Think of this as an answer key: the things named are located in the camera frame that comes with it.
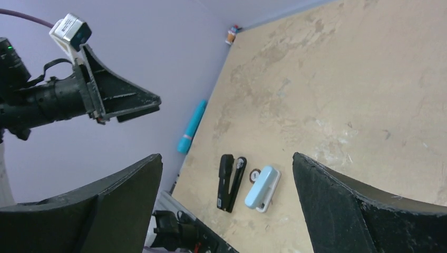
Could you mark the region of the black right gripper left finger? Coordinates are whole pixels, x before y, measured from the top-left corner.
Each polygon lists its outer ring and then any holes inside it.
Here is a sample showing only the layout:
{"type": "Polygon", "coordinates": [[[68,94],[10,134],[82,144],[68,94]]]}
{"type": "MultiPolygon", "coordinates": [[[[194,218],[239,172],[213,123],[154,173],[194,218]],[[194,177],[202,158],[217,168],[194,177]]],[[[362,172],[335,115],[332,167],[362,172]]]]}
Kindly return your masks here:
{"type": "Polygon", "coordinates": [[[163,163],[152,154],[39,202],[1,208],[1,252],[142,252],[163,163]]]}

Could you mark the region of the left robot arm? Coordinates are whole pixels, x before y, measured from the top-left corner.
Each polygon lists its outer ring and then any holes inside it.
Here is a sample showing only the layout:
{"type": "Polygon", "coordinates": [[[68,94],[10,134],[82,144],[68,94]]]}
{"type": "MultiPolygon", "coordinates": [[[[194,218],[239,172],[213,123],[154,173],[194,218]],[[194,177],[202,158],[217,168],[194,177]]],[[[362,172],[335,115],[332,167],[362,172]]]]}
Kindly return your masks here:
{"type": "Polygon", "coordinates": [[[31,79],[12,44],[1,38],[1,128],[27,140],[33,128],[82,115],[105,124],[159,110],[158,95],[112,72],[89,45],[81,45],[81,53],[84,60],[71,63],[70,76],[31,79]]]}

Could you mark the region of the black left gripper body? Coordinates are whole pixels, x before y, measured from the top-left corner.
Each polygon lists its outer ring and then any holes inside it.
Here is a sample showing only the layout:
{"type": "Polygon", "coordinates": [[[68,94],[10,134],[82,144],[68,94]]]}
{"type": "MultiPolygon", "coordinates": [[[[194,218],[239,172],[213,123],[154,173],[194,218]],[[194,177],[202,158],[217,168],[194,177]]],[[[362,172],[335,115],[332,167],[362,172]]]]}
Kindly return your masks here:
{"type": "Polygon", "coordinates": [[[87,62],[75,64],[70,76],[64,79],[51,76],[45,84],[32,88],[34,110],[31,113],[31,121],[55,122],[88,114],[97,122],[103,122],[105,117],[99,110],[88,105],[94,101],[88,91],[94,81],[89,75],[90,69],[87,62]]]}

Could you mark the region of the black stapler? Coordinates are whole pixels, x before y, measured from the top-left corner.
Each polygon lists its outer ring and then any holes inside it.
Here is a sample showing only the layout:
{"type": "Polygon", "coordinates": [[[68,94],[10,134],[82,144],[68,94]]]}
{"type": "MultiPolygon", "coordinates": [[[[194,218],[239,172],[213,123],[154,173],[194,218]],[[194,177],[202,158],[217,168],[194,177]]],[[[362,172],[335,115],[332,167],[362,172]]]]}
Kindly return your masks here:
{"type": "Polygon", "coordinates": [[[236,168],[233,169],[235,159],[232,154],[223,154],[219,165],[219,184],[217,194],[217,208],[232,213],[239,187],[247,165],[245,157],[239,157],[236,168]]]}

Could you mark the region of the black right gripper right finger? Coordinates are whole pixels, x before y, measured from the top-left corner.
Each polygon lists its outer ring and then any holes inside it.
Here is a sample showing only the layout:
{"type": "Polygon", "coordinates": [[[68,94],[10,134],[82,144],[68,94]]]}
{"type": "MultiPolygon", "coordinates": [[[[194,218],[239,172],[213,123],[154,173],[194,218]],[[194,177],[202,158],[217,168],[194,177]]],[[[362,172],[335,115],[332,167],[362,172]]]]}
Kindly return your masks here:
{"type": "Polygon", "coordinates": [[[314,252],[446,252],[446,207],[372,187],[296,152],[293,175],[314,252]]]}

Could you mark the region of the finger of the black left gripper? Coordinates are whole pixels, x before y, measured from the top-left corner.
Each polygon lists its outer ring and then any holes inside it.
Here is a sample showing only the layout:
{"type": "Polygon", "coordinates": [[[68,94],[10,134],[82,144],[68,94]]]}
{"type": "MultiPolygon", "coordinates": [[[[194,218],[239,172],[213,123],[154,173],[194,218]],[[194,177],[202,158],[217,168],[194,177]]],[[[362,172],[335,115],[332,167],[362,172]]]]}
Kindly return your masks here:
{"type": "Polygon", "coordinates": [[[161,105],[161,97],[111,71],[88,44],[81,45],[81,53],[83,62],[91,67],[89,75],[94,78],[93,85],[88,87],[94,97],[92,105],[105,119],[161,105]]]}
{"type": "Polygon", "coordinates": [[[147,114],[150,114],[150,113],[157,112],[159,110],[160,110],[159,106],[154,106],[154,107],[143,109],[143,110],[140,110],[140,111],[131,112],[131,113],[128,113],[128,114],[117,116],[117,121],[119,123],[123,123],[123,122],[129,121],[129,120],[132,120],[132,119],[136,119],[138,117],[141,117],[141,116],[144,116],[144,115],[147,115],[147,114]]]}

